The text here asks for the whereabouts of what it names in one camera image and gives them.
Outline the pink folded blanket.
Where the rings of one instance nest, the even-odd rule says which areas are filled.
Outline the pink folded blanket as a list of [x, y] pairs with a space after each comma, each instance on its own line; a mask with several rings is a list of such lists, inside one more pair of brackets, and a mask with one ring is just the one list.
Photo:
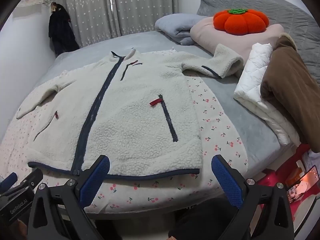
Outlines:
[[191, 28], [190, 35], [199, 46], [211, 54], [215, 53], [218, 44], [222, 44], [247, 61], [254, 44], [269, 43], [274, 47], [283, 32], [284, 28], [280, 24], [273, 24], [267, 27], [265, 32], [237, 36], [216, 30], [213, 26], [213, 18], [206, 17]]

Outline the grey dotted curtain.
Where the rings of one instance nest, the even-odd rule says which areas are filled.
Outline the grey dotted curtain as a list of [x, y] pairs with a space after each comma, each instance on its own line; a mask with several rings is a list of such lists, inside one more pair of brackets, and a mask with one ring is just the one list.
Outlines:
[[71, 18], [79, 46], [153, 31], [155, 22], [178, 12], [178, 0], [53, 0]]

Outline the black hanging coat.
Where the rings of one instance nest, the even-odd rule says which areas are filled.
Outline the black hanging coat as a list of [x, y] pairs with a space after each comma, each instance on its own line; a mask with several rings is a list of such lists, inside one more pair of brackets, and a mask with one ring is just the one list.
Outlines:
[[65, 52], [78, 50], [80, 47], [72, 31], [71, 18], [68, 12], [61, 4], [56, 2], [52, 2], [50, 7], [48, 37], [52, 41], [55, 55], [59, 56]]

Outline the white fleece zip jacket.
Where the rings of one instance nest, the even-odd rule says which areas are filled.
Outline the white fleece zip jacket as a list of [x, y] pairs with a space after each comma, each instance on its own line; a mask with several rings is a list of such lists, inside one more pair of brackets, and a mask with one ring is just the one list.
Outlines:
[[224, 78], [243, 58], [218, 45], [210, 59], [185, 51], [112, 53], [36, 87], [18, 119], [48, 101], [25, 148], [30, 167], [78, 176], [101, 155], [109, 176], [153, 179], [199, 173], [199, 122], [185, 70]]

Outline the grey quilted pillow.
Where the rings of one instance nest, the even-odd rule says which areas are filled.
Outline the grey quilted pillow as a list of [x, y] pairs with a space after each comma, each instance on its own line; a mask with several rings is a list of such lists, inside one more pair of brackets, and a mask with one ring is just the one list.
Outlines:
[[319, 82], [320, 31], [315, 19], [285, 0], [200, 0], [201, 16], [213, 16], [225, 9], [254, 9], [263, 12], [270, 24], [281, 24], [295, 41], [311, 76]]

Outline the brown folded garment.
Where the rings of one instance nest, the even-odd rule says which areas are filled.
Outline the brown folded garment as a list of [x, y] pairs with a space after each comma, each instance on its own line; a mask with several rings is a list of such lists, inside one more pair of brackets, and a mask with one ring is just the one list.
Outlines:
[[276, 41], [260, 94], [290, 122], [300, 142], [319, 153], [319, 85], [287, 33]]

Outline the smartphone with lit screen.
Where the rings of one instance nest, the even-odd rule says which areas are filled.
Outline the smartphone with lit screen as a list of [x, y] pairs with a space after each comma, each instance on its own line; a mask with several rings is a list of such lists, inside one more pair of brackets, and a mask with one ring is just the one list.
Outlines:
[[317, 167], [313, 165], [308, 172], [298, 179], [288, 190], [287, 197], [290, 203], [299, 200], [301, 196], [309, 191], [319, 181]]

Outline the cherry print white blanket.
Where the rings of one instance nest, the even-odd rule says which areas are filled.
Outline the cherry print white blanket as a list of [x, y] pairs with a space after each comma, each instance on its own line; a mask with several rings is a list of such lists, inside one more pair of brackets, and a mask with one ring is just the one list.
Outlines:
[[[129, 213], [181, 205], [193, 200], [213, 197], [220, 193], [212, 172], [212, 157], [220, 154], [227, 163], [241, 173], [247, 171], [247, 153], [235, 126], [223, 110], [215, 94], [200, 78], [202, 73], [184, 71], [185, 80], [199, 122], [202, 145], [202, 167], [199, 173], [179, 174], [153, 179], [125, 179], [106, 176], [93, 203], [91, 213]], [[31, 169], [27, 163], [26, 146], [48, 101], [31, 113], [10, 123], [1, 144], [1, 175], [16, 172], [22, 179]], [[44, 182], [62, 185], [71, 174], [39, 167]]]

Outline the light blue folded blanket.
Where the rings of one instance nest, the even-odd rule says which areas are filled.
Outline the light blue folded blanket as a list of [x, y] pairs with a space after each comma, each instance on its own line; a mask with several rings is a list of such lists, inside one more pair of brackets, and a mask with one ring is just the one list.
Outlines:
[[191, 38], [191, 28], [205, 16], [195, 14], [170, 14], [155, 22], [155, 30], [163, 32], [167, 37], [182, 46], [191, 46], [195, 42]]

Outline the orange pumpkin plush cushion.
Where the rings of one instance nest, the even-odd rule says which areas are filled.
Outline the orange pumpkin plush cushion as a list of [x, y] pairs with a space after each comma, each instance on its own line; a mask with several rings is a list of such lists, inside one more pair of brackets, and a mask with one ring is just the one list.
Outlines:
[[253, 9], [228, 9], [214, 15], [213, 26], [219, 31], [240, 36], [265, 32], [269, 19], [263, 12]]

